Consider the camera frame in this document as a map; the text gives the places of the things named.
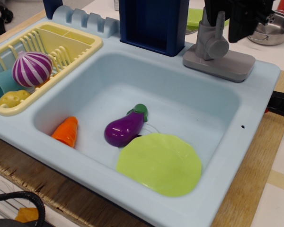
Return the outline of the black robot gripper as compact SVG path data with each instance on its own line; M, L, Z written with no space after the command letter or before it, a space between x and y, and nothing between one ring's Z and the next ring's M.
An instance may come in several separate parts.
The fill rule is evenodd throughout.
M274 13L272 0L205 0L207 20L216 26L220 11L225 12L225 21L230 20L228 40L236 43L252 35L259 22L267 23Z

